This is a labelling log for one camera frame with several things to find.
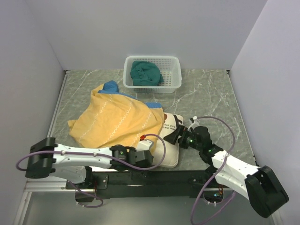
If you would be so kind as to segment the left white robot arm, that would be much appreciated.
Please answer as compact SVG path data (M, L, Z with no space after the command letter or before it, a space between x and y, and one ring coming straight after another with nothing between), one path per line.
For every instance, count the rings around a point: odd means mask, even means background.
M55 138L49 137L31 146L25 176L29 179L54 176L89 188L94 182L93 167L116 171L151 167L153 144L144 139L136 148L115 145L89 149L57 144Z

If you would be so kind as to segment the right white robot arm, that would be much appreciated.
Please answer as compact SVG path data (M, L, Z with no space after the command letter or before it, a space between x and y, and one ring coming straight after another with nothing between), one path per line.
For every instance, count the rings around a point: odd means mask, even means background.
M255 212L263 218L281 208L289 201L289 196L273 170L268 167L250 165L214 144L208 129L198 126L194 129L180 125L164 137L170 144L199 151L203 162L218 171L206 175L206 183L211 187L219 184L231 188L249 200Z

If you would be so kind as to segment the blue yellow Pikachu pillowcase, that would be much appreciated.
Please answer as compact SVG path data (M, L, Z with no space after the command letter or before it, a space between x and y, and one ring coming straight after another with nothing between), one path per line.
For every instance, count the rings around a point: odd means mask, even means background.
M67 123L81 147L95 149L117 144L136 147L142 135L158 135L164 121L160 103L139 101L109 81L93 89L88 108Z

